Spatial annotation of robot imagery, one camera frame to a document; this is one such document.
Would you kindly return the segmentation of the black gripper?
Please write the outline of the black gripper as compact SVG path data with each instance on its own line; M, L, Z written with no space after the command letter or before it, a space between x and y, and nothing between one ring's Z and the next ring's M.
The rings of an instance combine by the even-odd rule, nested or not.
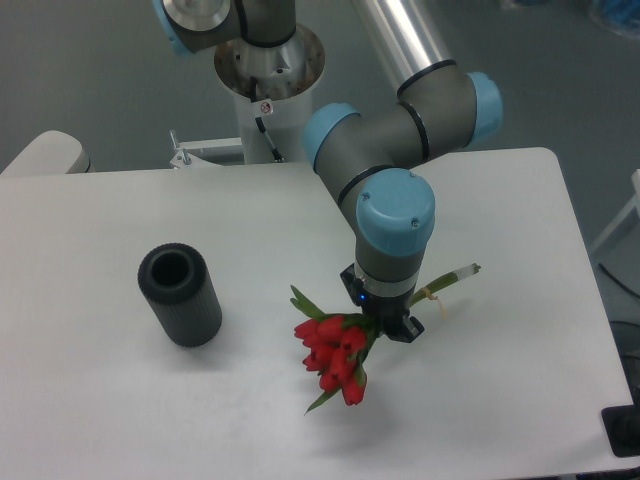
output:
M400 282L382 282L354 263L341 272L340 278L352 303L372 318L375 338L388 336L392 341L412 343L425 331L410 314L417 275Z

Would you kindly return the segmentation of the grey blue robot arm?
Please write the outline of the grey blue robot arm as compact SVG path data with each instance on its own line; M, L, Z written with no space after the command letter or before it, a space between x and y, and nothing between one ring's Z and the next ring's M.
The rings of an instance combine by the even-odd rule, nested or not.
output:
M396 95L364 116L346 103L318 110L311 93L325 67L319 38L292 1L157 1L156 16L179 54L214 53L217 78L234 98L235 138L175 141L175 167L308 161L356 237L341 275L374 330L411 342L410 313L435 197L416 166L484 139L501 127L503 103L485 74L450 56L423 1L358 1L354 8Z

